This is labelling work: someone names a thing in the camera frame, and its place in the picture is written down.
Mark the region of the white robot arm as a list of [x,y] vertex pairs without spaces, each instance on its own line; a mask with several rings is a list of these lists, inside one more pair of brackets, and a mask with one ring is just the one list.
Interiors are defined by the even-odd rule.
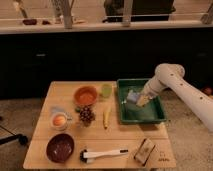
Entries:
[[213,99],[187,83],[185,69],[179,64],[159,64],[155,75],[144,85],[136,104],[140,107],[170,88],[194,112],[203,124],[213,132]]

